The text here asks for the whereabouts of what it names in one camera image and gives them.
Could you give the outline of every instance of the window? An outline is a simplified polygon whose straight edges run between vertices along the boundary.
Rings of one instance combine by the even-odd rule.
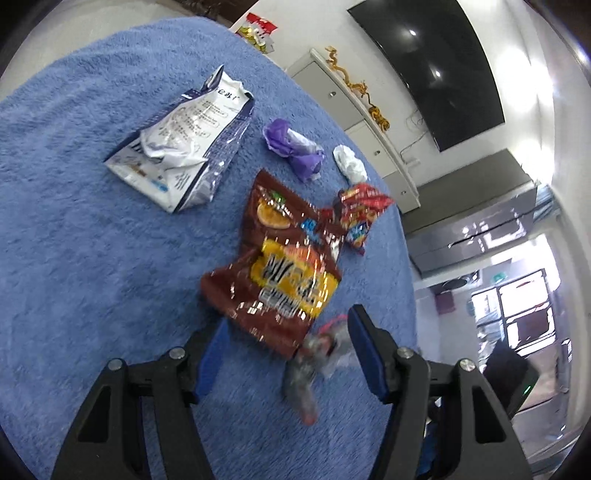
[[[479,363],[486,364],[501,340],[522,356],[556,341],[545,270],[472,296],[480,341]]]

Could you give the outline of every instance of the crumpled white plastic bag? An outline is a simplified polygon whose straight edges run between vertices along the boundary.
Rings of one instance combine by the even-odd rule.
[[[341,173],[347,177],[351,185],[367,181],[368,174],[363,162],[355,157],[355,152],[346,145],[339,145],[333,150],[335,162]]]

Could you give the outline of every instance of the red snack packet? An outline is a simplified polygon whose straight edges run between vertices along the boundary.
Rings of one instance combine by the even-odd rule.
[[[206,273],[201,290],[257,340],[292,358],[341,280],[326,241],[335,229],[326,229],[312,205],[264,170],[242,229],[241,256]]]
[[[369,229],[393,203],[388,195],[367,183],[341,190],[335,201],[335,219],[347,230],[345,241],[363,255]],[[328,211],[323,209],[323,216],[327,215]]]
[[[267,35],[271,35],[277,29],[277,27],[269,22],[266,18],[259,17],[253,13],[249,13],[246,16],[246,21],[251,24],[256,24]]]

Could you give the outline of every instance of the television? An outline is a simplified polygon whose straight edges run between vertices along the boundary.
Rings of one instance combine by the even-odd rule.
[[[439,151],[505,122],[484,50],[456,0],[366,0],[349,13],[406,85]]]

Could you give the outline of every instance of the blue gripper pad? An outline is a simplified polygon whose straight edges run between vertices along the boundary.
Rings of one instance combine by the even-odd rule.
[[[199,362],[197,384],[195,385],[195,395],[199,400],[202,400],[203,397],[211,392],[213,384],[216,381],[217,373],[222,366],[224,352],[229,343],[230,327],[228,325],[228,319],[223,318]]]
[[[349,309],[347,325],[370,392],[386,401],[389,389],[385,362],[394,354],[396,344],[393,338],[385,330],[374,326],[361,305],[353,305]]]

